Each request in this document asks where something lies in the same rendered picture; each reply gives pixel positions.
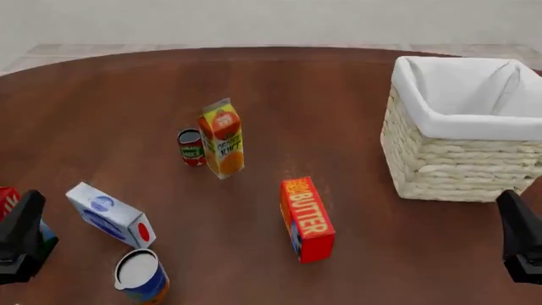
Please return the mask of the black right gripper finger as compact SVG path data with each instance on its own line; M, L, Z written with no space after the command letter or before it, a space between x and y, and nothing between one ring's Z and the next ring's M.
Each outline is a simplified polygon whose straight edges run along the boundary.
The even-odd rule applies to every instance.
M542 255L542 218L514 190L497 198L503 228L504 255Z

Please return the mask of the red printed box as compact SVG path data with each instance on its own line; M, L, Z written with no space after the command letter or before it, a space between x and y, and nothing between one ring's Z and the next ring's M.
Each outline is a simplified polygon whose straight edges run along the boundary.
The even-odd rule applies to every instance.
M21 195L13 187L0 187L0 222L8 215L18 204Z

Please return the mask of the pale woven wicker basket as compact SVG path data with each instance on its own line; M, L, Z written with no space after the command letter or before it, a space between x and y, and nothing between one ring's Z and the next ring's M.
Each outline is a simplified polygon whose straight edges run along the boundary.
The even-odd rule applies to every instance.
M542 141L448 140L424 136L392 89L380 144L399 197L493 202L542 176Z

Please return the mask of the orange juice carton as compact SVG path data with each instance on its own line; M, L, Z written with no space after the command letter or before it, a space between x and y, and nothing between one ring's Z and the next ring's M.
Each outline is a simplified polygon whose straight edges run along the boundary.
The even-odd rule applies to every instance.
M220 180L244 169L241 119L230 98L206 106L197 123L207 166Z

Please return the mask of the white cloth basket liner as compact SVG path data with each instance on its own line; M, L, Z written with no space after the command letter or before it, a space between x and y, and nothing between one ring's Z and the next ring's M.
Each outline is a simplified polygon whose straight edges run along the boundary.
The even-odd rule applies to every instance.
M403 56L391 83L424 136L542 141L542 76L518 60Z

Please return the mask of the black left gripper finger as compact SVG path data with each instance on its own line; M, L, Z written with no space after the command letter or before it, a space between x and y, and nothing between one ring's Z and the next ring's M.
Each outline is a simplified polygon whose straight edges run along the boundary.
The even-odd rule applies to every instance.
M40 222L45 202L38 190L28 190L0 222L0 261L14 261L23 254L40 256L43 245Z

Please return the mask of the red butter box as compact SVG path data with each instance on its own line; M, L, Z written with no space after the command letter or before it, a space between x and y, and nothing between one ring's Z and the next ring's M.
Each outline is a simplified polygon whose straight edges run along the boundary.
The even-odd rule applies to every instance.
M335 243L335 228L311 178L283 180L279 199L298 261L312 263L328 258Z

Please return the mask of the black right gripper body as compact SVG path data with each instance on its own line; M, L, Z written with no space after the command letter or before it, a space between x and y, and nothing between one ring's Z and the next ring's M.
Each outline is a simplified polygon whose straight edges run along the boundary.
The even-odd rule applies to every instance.
M503 252L503 264L514 282L542 284L542 251Z

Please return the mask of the red tomato sauce can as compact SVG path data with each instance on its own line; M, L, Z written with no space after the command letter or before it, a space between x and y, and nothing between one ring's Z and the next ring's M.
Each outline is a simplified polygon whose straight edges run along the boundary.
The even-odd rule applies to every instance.
M202 137L198 129L184 129L177 135L177 143L185 164L197 167L205 164Z

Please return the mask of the white box with blue print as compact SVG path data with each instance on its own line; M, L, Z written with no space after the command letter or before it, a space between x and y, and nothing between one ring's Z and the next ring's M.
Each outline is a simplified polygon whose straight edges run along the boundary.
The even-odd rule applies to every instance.
M133 248L149 248L156 234L145 213L85 182L65 194L81 218Z

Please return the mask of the blue can with white lid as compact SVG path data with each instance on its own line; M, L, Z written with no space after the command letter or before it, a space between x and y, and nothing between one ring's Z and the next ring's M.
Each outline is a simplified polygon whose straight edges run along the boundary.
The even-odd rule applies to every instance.
M135 305L161 305L169 291L169 277L157 254L146 248L127 253L117 263L114 288Z

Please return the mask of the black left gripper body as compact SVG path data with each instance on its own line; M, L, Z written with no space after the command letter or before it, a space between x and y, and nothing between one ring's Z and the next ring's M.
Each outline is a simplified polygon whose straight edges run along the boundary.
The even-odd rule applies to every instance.
M25 283L41 269L41 260L21 254L12 261L0 261L0 285Z

